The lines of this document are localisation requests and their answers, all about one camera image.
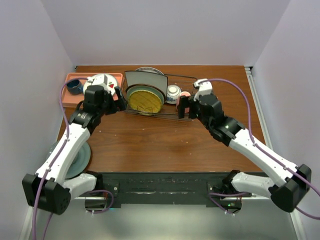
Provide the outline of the pink mug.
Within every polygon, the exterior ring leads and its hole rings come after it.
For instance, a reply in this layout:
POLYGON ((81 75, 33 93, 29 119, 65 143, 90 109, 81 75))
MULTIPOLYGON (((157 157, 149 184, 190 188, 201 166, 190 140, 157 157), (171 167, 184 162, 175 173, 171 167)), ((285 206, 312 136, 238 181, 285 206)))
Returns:
POLYGON ((188 91, 182 91, 179 94, 179 97, 177 98, 177 101, 176 101, 176 110, 178 110, 178 106, 179 106, 181 97, 190 97, 190 96, 191 96, 191 94, 188 91))

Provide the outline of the blue floral small bowl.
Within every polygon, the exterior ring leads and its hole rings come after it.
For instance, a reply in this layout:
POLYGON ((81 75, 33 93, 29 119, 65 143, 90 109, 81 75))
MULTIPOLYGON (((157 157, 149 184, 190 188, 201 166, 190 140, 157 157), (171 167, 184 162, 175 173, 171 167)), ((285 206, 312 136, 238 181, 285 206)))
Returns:
POLYGON ((166 103, 175 105, 178 101, 178 98, 181 94, 181 88, 177 85, 169 85, 167 87, 167 94, 166 94, 166 103))

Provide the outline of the mint green flower plate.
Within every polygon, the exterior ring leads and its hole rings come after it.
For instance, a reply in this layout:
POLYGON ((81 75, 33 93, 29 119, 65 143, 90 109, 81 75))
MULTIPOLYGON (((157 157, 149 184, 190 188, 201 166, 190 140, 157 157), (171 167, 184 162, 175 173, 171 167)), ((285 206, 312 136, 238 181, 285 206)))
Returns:
POLYGON ((126 97, 133 110, 144 113, 160 112, 165 102, 163 93, 150 85, 133 85, 126 90, 126 97))

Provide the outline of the woven bamboo pattern plate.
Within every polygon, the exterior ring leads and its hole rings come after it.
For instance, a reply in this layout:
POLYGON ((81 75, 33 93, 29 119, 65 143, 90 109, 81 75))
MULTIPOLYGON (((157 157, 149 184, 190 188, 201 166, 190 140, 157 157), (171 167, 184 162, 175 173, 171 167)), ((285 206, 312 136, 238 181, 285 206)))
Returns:
POLYGON ((128 98, 130 107, 145 113, 158 113, 163 106, 159 96, 149 90, 135 90, 128 98))

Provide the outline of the dark teal blossom plate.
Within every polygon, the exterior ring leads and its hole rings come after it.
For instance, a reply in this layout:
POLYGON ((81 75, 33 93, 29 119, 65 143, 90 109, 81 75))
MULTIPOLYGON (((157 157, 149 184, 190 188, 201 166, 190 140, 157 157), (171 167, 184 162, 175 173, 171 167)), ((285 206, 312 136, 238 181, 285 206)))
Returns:
POLYGON ((149 85, 149 84, 133 84, 125 90, 126 96, 129 98, 133 93, 137 92, 146 92, 156 95, 159 99, 161 104, 165 103, 165 94, 159 88, 149 85))

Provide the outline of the white square plate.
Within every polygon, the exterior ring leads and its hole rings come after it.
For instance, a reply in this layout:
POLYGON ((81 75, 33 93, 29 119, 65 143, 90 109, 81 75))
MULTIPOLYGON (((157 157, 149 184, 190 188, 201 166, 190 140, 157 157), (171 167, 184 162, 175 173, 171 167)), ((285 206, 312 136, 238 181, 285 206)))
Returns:
POLYGON ((167 88, 168 88, 167 76, 150 73, 150 72, 135 71, 135 70, 125 71, 124 73, 125 73, 125 80, 127 83, 127 87, 131 85, 136 85, 136 84, 151 85, 163 91, 165 94, 164 99, 166 100, 167 88))

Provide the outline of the green rim white plate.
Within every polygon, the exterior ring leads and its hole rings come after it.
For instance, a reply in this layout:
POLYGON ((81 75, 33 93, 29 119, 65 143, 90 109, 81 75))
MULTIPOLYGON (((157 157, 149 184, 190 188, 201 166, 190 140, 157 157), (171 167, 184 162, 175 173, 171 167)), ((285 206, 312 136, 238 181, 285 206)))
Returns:
POLYGON ((162 75, 164 76, 165 74, 163 72, 161 72, 160 70, 154 68, 154 67, 150 67, 150 66, 143 66, 143 67, 139 67, 137 68, 135 71, 137 72, 147 72, 147 73, 153 73, 153 74, 157 74, 157 75, 162 75))

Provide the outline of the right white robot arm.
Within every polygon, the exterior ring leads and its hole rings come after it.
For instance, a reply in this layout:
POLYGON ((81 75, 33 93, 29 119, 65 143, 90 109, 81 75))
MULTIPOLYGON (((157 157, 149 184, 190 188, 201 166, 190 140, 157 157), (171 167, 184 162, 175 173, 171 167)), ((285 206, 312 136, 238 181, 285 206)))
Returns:
POLYGON ((230 197, 240 192, 270 198, 281 210, 291 213, 301 202, 310 187, 312 170, 305 164, 300 166, 277 155, 259 140, 250 136, 245 126, 235 118, 226 116, 221 102, 213 94, 182 96, 178 103, 178 117, 198 119, 218 142, 241 153, 266 174, 265 177, 233 170, 223 180, 223 192, 230 197))

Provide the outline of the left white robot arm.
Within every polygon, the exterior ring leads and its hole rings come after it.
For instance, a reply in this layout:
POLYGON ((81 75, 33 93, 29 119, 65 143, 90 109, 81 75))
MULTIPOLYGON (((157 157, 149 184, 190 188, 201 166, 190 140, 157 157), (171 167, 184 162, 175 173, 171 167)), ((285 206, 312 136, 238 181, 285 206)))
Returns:
POLYGON ((120 87, 117 99, 100 85, 89 86, 66 123, 66 129, 51 155, 35 174, 26 174, 22 187, 27 204, 56 215, 63 214, 71 200, 90 193, 99 196, 105 191, 102 174, 85 171, 72 179, 67 172, 79 150, 87 142, 103 116, 124 111, 127 101, 120 87))

